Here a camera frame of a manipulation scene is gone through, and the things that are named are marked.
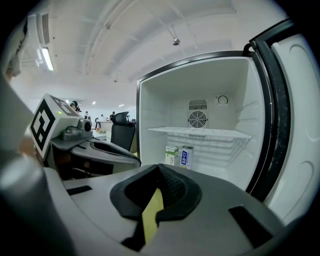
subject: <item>ceiling pipe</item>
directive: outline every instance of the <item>ceiling pipe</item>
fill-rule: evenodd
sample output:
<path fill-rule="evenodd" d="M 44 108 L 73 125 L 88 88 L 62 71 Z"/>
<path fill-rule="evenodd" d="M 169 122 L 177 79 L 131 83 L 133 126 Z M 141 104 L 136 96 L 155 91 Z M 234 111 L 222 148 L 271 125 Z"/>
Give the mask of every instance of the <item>ceiling pipe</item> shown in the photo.
<path fill-rule="evenodd" d="M 100 50 L 103 41 L 109 34 L 109 30 L 112 29 L 115 23 L 127 12 L 127 10 L 132 6 L 133 2 L 135 2 L 135 0 L 117 1 L 116 4 L 113 5 L 112 10 L 110 9 L 110 5 L 106 4 L 106 8 L 103 12 L 104 15 L 101 15 L 100 19 L 97 20 L 97 24 L 103 23 L 103 25 L 101 26 L 102 28 L 93 40 L 92 47 L 87 47 L 85 51 L 84 61 L 82 65 L 83 75 L 90 72 L 90 68 L 93 64 L 92 55 L 95 55 L 94 53 Z M 100 22 L 101 19 L 105 18 L 106 13 L 108 14 L 107 18 L 104 20 L 104 22 Z"/>

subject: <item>ceiling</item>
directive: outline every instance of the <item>ceiling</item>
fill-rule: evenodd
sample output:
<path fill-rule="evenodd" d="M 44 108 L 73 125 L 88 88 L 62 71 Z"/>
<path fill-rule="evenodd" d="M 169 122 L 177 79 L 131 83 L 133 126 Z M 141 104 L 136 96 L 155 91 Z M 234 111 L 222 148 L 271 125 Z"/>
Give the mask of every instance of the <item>ceiling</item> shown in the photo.
<path fill-rule="evenodd" d="M 54 72 L 30 61 L 28 45 L 29 97 L 50 93 L 99 107 L 133 106 L 139 77 L 190 56 L 242 50 L 286 16 L 267 0 L 47 0 L 36 11 L 49 14 Z"/>

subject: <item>ceiling light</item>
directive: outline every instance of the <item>ceiling light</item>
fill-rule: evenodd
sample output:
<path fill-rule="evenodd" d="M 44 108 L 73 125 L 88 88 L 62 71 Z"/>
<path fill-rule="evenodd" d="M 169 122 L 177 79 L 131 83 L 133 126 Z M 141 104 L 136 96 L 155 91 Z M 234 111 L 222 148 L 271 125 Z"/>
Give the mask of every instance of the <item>ceiling light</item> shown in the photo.
<path fill-rule="evenodd" d="M 52 63 L 51 63 L 51 59 L 50 59 L 50 54 L 49 54 L 48 48 L 42 48 L 41 51 L 42 51 L 44 60 L 46 62 L 46 65 L 48 66 L 48 69 L 50 71 L 53 71 L 54 67 L 52 66 Z"/>

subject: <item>wire shelf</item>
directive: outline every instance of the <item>wire shelf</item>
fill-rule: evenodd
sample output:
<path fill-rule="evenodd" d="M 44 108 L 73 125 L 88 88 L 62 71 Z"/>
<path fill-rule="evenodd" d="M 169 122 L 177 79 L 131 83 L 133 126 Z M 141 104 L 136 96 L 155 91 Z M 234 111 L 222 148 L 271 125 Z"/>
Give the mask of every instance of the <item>wire shelf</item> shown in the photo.
<path fill-rule="evenodd" d="M 163 133 L 175 133 L 175 134 L 188 134 L 199 136 L 212 136 L 212 137 L 225 137 L 236 139 L 252 139 L 251 136 L 246 135 L 236 130 L 220 130 L 220 129 L 207 129 L 207 128 L 187 128 L 187 127 L 157 127 L 148 128 L 149 131 L 163 132 Z"/>

